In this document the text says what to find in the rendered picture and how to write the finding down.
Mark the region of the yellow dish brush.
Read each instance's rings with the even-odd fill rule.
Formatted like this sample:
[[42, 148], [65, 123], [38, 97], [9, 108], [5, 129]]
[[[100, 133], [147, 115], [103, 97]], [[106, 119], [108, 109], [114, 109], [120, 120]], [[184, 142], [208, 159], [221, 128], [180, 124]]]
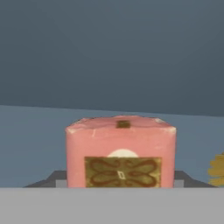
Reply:
[[210, 161], [207, 173], [210, 177], [210, 185], [224, 187], [224, 152], [216, 154], [214, 159]]

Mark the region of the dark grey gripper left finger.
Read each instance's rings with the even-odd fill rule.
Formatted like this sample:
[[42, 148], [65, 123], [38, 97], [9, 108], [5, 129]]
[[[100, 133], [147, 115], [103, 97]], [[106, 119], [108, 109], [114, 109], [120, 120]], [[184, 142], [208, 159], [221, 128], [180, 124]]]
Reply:
[[67, 172], [54, 171], [48, 178], [30, 184], [28, 188], [66, 188], [67, 187]]

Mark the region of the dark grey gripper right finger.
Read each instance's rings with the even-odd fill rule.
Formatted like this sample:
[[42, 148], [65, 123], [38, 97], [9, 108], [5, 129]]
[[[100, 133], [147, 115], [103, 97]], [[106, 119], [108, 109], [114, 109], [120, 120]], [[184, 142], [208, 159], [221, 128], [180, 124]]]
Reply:
[[184, 171], [175, 171], [174, 173], [174, 187], [175, 188], [212, 188], [213, 186], [199, 181], [197, 179], [191, 178]]

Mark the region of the pink bar soap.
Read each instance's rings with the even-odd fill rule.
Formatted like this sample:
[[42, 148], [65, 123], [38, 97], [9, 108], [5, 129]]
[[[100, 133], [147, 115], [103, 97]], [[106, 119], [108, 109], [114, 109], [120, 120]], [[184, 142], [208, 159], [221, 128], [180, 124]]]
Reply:
[[67, 185], [171, 188], [176, 138], [159, 118], [83, 118], [66, 128]]

